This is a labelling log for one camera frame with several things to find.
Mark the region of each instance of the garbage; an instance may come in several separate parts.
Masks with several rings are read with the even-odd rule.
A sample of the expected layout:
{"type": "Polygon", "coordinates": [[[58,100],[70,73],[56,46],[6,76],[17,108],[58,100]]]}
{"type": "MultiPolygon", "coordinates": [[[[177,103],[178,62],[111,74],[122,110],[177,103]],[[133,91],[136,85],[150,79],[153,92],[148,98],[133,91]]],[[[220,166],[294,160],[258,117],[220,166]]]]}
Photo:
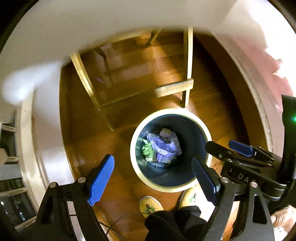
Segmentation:
{"type": "Polygon", "coordinates": [[[147,161],[170,163],[182,154],[175,132],[169,129],[163,128],[159,135],[148,133],[147,140],[143,141],[142,154],[147,161]]]}

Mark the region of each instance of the shoe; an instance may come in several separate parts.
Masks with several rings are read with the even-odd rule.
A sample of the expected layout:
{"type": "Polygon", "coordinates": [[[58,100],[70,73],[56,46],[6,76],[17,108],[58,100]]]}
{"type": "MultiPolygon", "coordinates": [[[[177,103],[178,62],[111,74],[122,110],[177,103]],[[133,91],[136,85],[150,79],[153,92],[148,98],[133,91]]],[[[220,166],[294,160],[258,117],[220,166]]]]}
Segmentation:
{"type": "Polygon", "coordinates": [[[181,195],[179,209],[187,206],[197,206],[196,201],[198,190],[198,187],[192,187],[185,190],[181,195]]]}
{"type": "Polygon", "coordinates": [[[142,213],[147,213],[143,214],[145,218],[148,217],[151,213],[162,210],[164,210],[162,205],[154,197],[145,196],[140,200],[140,211],[142,213]]]}

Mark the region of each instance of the leg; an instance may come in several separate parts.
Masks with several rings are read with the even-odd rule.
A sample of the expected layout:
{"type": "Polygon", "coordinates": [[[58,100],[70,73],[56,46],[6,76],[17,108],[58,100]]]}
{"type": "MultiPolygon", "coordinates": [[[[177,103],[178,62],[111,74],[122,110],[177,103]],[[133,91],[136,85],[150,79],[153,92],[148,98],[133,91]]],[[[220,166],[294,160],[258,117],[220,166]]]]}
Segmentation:
{"type": "Polygon", "coordinates": [[[149,230],[145,241],[187,241],[181,234],[174,215],[168,211],[149,215],[145,226],[149,230]]]}
{"type": "Polygon", "coordinates": [[[196,206],[198,192],[197,187],[184,191],[181,196],[179,210],[175,214],[175,220],[181,233],[189,241],[195,241],[202,229],[207,225],[207,221],[200,218],[201,211],[196,206]]]}
{"type": "Polygon", "coordinates": [[[194,241],[207,225],[207,221],[200,218],[201,211],[198,206],[181,208],[175,214],[175,220],[181,233],[189,240],[194,241]]]}
{"type": "Polygon", "coordinates": [[[149,230],[145,241],[186,241],[175,222],[174,215],[164,211],[160,202],[151,196],[140,200],[140,211],[146,217],[145,226],[149,230]]]}

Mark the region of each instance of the cable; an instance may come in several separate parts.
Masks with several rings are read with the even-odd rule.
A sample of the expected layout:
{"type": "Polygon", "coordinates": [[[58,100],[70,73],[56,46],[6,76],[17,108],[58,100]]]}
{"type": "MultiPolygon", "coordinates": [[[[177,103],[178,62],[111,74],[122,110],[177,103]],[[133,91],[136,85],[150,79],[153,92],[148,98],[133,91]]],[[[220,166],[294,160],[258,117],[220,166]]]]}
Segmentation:
{"type": "Polygon", "coordinates": [[[150,213],[142,213],[142,212],[138,212],[138,213],[127,213],[127,214],[123,215],[122,217],[120,217],[119,219],[117,219],[117,220],[115,221],[115,223],[113,223],[113,224],[110,226],[110,228],[107,230],[106,235],[109,233],[109,231],[111,230],[111,228],[112,228],[112,227],[113,227],[118,221],[120,221],[121,219],[123,219],[125,216],[131,215],[131,214],[150,214],[150,213]]]}
{"type": "Polygon", "coordinates": [[[114,233],[116,233],[116,235],[117,235],[118,237],[120,237],[123,241],[125,241],[124,238],[123,238],[118,232],[116,232],[114,229],[111,229],[108,225],[106,225],[106,224],[104,224],[104,223],[101,223],[101,222],[99,222],[99,224],[104,225],[105,227],[108,228],[108,230],[112,230],[114,233]]]}
{"type": "Polygon", "coordinates": [[[116,220],[111,226],[108,226],[108,225],[106,225],[106,224],[104,224],[104,223],[102,223],[102,222],[99,222],[99,221],[98,221],[98,223],[108,228],[108,230],[107,230],[107,232],[106,232],[106,236],[108,235],[109,231],[112,230],[114,233],[116,233],[116,235],[117,235],[118,237],[120,237],[123,241],[125,241],[125,239],[124,239],[124,238],[123,238],[118,232],[116,232],[114,229],[112,229],[112,227],[113,227],[118,221],[120,221],[121,219],[123,219],[125,216],[131,215],[131,214],[150,214],[150,215],[152,215],[153,213],[142,213],[142,212],[138,212],[138,213],[127,213],[127,214],[123,215],[122,217],[120,217],[119,219],[117,219],[117,220],[116,220]]]}

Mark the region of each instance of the black pants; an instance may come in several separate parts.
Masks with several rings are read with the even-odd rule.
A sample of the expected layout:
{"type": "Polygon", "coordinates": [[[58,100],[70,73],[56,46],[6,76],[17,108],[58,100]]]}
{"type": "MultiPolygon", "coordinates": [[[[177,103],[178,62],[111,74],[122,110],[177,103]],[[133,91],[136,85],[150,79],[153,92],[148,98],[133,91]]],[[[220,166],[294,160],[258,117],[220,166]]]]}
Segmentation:
{"type": "Polygon", "coordinates": [[[145,241],[196,241],[207,222],[197,206],[181,208],[175,215],[158,211],[146,218],[149,230],[145,241]]]}

